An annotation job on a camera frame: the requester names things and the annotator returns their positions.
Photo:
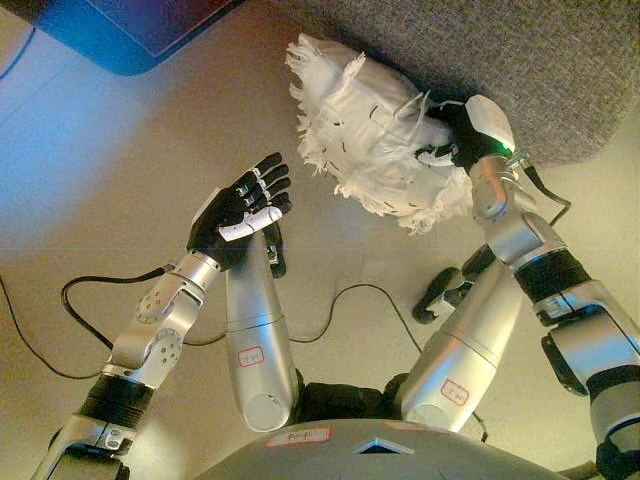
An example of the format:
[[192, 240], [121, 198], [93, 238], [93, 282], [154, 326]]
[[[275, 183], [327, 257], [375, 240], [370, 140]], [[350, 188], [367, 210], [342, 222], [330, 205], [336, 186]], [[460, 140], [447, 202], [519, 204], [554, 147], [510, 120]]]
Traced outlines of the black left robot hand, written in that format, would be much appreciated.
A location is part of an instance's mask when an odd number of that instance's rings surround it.
[[226, 271], [245, 256], [251, 236], [292, 209], [289, 168], [279, 152], [266, 156], [232, 185], [222, 188], [194, 218], [187, 250], [213, 259]]

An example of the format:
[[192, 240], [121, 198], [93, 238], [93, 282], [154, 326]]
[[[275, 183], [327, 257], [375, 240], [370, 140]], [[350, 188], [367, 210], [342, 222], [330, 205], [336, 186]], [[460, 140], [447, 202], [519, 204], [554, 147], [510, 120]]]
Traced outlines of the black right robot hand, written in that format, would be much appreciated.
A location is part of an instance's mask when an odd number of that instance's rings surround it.
[[516, 150], [506, 114], [483, 95], [471, 96], [465, 102], [435, 104], [428, 109], [428, 117], [443, 121], [451, 131], [451, 139], [444, 145], [428, 145], [416, 152], [418, 160], [430, 165], [454, 165], [469, 172], [484, 157], [510, 159]]

